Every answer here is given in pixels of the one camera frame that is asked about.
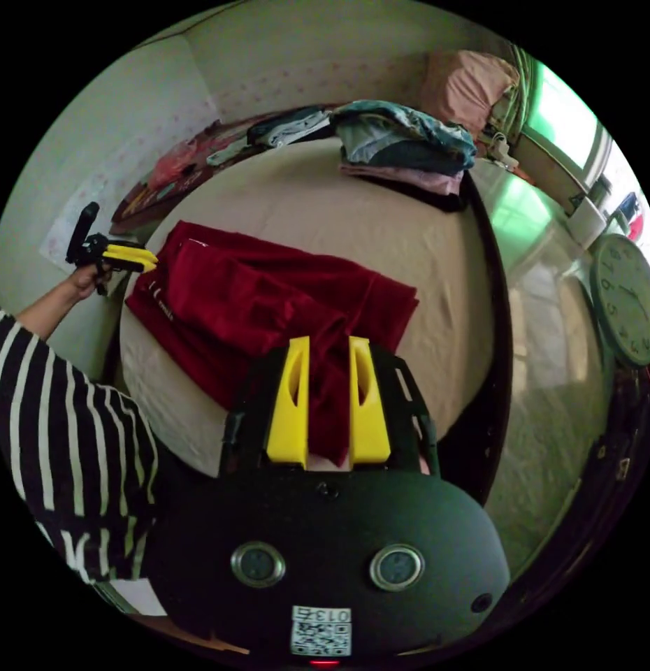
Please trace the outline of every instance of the pile of clothes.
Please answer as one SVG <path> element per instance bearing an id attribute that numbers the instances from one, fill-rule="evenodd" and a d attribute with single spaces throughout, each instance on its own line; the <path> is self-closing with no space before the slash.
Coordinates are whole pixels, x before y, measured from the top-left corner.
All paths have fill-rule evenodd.
<path id="1" fill-rule="evenodd" d="M 277 149 L 293 142 L 319 140 L 333 135 L 328 109 L 324 106 L 301 107 L 260 119 L 246 134 L 211 154 L 206 163 L 217 167 L 248 150 Z"/>
<path id="2" fill-rule="evenodd" d="M 352 261 L 179 222 L 129 309 L 226 410 L 255 359 L 309 336 L 309 449 L 337 466 L 349 438 L 348 336 L 395 352 L 417 290 Z"/>
<path id="3" fill-rule="evenodd" d="M 342 141 L 340 169 L 348 175 L 459 194 L 463 172 L 477 155 L 472 136 L 417 110 L 379 100 L 335 109 L 330 124 Z"/>
<path id="4" fill-rule="evenodd" d="M 327 137 L 331 135 L 329 125 L 329 113 L 325 107 L 302 107 L 260 121 L 249 128 L 248 144 L 275 149 L 298 142 L 307 136 L 315 139 L 311 136 L 318 131 L 322 131 L 318 133 L 319 138 Z"/>

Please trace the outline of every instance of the qr code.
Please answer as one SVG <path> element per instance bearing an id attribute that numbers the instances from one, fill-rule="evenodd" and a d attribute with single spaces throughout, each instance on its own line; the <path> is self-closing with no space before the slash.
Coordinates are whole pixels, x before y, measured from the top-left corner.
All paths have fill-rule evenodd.
<path id="1" fill-rule="evenodd" d="M 295 655 L 346 657 L 351 654 L 348 609 L 306 609 L 293 613 L 291 652 Z"/>

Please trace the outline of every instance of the clock hand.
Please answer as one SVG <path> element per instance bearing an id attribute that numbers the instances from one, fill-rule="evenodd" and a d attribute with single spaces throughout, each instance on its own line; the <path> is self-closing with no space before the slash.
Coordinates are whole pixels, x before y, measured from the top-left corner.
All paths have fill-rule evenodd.
<path id="1" fill-rule="evenodd" d="M 649 321 L 649 316 L 647 314 L 647 311 L 644 309 L 644 306 L 642 305 L 642 302 L 641 302 L 639 296 L 632 289 L 627 289 L 626 287 L 622 287 L 621 285 L 619 285 L 619 289 L 622 289 L 627 294 L 630 294 L 637 301 L 637 304 L 641 307 L 642 312 L 644 313 L 644 318 L 648 322 Z"/>

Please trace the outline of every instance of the striped shirt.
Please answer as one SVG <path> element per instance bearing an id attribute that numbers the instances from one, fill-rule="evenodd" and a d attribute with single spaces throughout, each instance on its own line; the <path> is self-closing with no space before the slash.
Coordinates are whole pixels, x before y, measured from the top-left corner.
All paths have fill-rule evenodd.
<path id="1" fill-rule="evenodd" d="M 84 582 L 143 576 L 158 464 L 143 413 L 1 309 L 0 450 L 39 529 Z"/>

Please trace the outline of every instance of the clock face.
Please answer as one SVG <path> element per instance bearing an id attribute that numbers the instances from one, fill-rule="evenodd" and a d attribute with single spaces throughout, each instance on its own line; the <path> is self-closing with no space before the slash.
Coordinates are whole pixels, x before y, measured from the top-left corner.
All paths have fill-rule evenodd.
<path id="1" fill-rule="evenodd" d="M 591 294 L 608 341 L 623 363 L 650 363 L 650 267 L 625 236 L 601 238 L 591 268 Z"/>

